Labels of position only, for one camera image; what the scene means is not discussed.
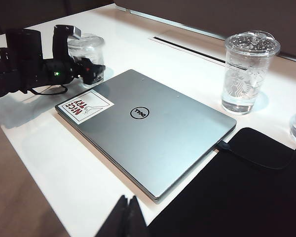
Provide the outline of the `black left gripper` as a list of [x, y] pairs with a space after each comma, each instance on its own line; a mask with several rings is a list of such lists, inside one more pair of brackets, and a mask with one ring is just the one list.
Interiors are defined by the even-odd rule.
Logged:
[[74, 56], [69, 60], [44, 59], [43, 62], [43, 85], [68, 84], [81, 72], [84, 84], [99, 84], [104, 79], [104, 70], [106, 69], [105, 65], [92, 64], [92, 61], [85, 57]]

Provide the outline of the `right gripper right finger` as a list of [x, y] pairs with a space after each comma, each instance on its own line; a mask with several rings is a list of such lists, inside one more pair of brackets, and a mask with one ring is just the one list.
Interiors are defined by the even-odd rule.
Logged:
[[147, 226], [136, 196], [133, 196], [129, 202], [128, 236], [129, 237], [147, 237], [148, 236], [148, 229], [147, 229]]

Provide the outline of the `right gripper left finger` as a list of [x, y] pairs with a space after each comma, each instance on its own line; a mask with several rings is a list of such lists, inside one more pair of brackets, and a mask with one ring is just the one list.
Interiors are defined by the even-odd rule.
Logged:
[[122, 237], [128, 200], [122, 195], [103, 224], [103, 237]]

